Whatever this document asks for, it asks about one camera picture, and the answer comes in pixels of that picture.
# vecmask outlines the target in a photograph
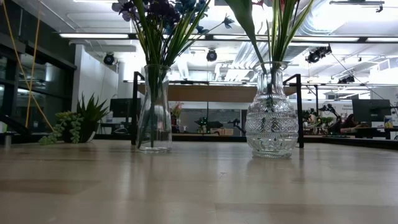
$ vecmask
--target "hanging succulent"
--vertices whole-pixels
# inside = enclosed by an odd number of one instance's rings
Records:
[[[39,143],[43,146],[49,144],[55,144],[57,142],[57,138],[62,136],[62,133],[65,131],[65,128],[68,127],[68,124],[71,124],[71,129],[69,132],[72,134],[71,140],[72,143],[76,144],[79,143],[80,140],[80,129],[81,129],[81,122],[84,118],[81,117],[78,113],[73,112],[62,112],[57,113],[57,124],[54,127],[54,132],[49,134],[48,136],[44,136],[39,140]]]

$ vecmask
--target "computer monitor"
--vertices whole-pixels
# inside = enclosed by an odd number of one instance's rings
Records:
[[[137,101],[137,111],[133,111],[132,98],[111,99],[109,109],[113,112],[114,118],[130,118],[135,115],[139,116],[140,101]]]
[[[353,111],[356,121],[376,122],[384,121],[385,116],[391,115],[389,100],[353,100]]]

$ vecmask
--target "office desk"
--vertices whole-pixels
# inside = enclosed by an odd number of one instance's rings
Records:
[[[387,140],[391,139],[391,132],[397,131],[398,128],[356,128],[354,133],[345,133],[347,135],[353,135],[356,138],[374,138],[382,137]]]

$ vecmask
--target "person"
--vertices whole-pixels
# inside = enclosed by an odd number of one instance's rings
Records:
[[[344,123],[340,126],[340,132],[341,133],[355,132],[355,129],[360,127],[363,127],[363,125],[355,121],[354,114],[350,114],[347,117],[347,119],[344,121]]]

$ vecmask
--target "spotlight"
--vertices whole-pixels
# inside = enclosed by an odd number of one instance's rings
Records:
[[[326,55],[332,53],[330,44],[327,47],[319,47],[314,51],[310,52],[310,55],[305,59],[308,63],[317,63]]]
[[[355,78],[354,76],[350,75],[349,77],[346,78],[347,79],[347,83],[353,83],[355,82]]]
[[[355,82],[354,76],[350,75],[346,78],[342,78],[341,80],[338,80],[337,84],[349,84],[349,83],[354,83],[354,82]]]
[[[214,62],[215,60],[217,60],[217,53],[215,49],[210,49],[209,52],[207,53],[207,57],[206,57],[208,62]]]
[[[106,53],[106,56],[104,58],[105,65],[114,65],[116,63],[116,60],[114,59],[113,55],[114,55],[113,52]]]

